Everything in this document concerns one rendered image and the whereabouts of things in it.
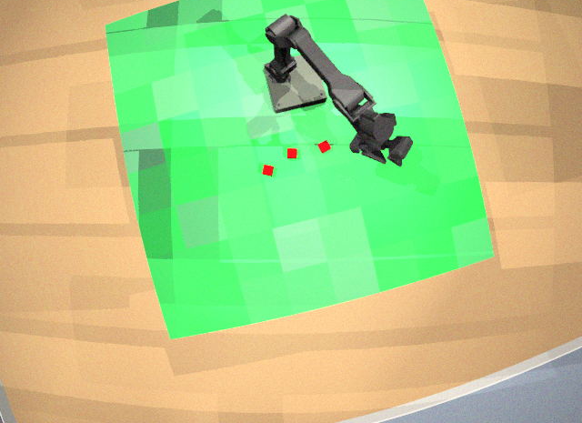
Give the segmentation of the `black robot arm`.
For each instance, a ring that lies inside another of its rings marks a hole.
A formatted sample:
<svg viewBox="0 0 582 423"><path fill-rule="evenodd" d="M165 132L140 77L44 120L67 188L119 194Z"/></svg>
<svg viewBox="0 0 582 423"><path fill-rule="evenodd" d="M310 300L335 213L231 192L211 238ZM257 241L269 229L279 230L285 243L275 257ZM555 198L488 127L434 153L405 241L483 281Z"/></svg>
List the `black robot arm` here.
<svg viewBox="0 0 582 423"><path fill-rule="evenodd" d="M358 134L367 134L381 142L387 141L392 136L397 125L395 113L381 114L374 111L372 107L376 105L376 101L372 94L351 76L342 74L336 68L311 38L299 18L282 15L265 28L265 36L274 48L273 60L265 65L273 83L291 81L290 72L297 68L295 58L290 55L293 48L316 71L325 83L336 110ZM364 98L366 102L361 105Z"/></svg>

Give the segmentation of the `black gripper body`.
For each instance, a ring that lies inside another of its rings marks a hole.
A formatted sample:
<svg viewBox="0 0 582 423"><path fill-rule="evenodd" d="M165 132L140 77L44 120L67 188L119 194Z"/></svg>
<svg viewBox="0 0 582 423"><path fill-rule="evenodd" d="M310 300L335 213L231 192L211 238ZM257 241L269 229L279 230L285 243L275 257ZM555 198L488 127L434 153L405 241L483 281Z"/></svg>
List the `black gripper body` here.
<svg viewBox="0 0 582 423"><path fill-rule="evenodd" d="M403 160L406 158L409 150L413 145L413 141L410 136L396 136L393 140L378 141L367 134L356 133L353 140L349 144L349 149L353 153L359 154L360 150L362 152L380 151L388 148L388 154L394 159Z"/></svg>

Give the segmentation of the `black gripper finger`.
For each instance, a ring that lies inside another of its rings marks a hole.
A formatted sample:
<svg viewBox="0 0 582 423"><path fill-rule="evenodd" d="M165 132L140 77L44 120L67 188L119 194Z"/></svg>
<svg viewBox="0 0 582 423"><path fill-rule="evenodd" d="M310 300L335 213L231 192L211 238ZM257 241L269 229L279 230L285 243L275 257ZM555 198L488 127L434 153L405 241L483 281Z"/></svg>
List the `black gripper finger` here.
<svg viewBox="0 0 582 423"><path fill-rule="evenodd" d="M387 159L397 166L400 166L400 167L402 166L402 160L394 159L394 158L390 157L390 155L388 155Z"/></svg>
<svg viewBox="0 0 582 423"><path fill-rule="evenodd" d="M380 162L382 164L385 164L386 163L386 159L383 156L383 154L382 154L381 151L372 151L372 150L369 150L368 153L361 151L360 155L367 156L369 158L372 158L372 159L374 159L374 160L376 160L376 161L378 161L378 162Z"/></svg>

